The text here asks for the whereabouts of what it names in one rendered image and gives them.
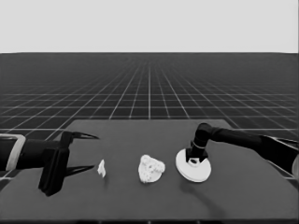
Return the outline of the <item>large thick white disc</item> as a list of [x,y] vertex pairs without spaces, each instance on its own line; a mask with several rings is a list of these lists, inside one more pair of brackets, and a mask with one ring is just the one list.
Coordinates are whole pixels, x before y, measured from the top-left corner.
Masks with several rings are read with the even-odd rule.
[[198,158],[191,158],[186,162],[186,148],[180,150],[176,155],[176,167],[178,172],[187,180],[194,183],[207,181],[211,175],[211,163],[208,158],[199,161]]

